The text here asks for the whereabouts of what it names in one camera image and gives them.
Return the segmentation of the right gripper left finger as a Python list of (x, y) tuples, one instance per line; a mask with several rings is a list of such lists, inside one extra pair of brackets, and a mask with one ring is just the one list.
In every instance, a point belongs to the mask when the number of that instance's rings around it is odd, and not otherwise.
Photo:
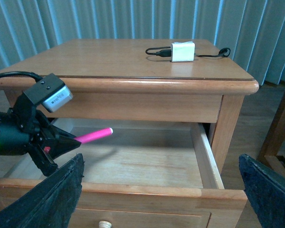
[(77, 154), (0, 211), (0, 228), (66, 228), (82, 192), (84, 158)]

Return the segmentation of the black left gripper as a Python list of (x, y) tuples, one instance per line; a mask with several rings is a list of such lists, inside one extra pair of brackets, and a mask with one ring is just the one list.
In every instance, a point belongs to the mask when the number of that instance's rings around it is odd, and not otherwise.
[(46, 177), (58, 169), (54, 159), (80, 145), (74, 135), (54, 126), (44, 117), (25, 94), (20, 95), (6, 113), (0, 112), (0, 155), (29, 153)]

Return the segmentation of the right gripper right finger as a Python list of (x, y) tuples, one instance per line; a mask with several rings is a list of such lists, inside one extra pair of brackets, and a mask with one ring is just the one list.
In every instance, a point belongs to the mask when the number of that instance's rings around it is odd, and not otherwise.
[(247, 154), (239, 156), (245, 194), (263, 228), (285, 228), (285, 178)]

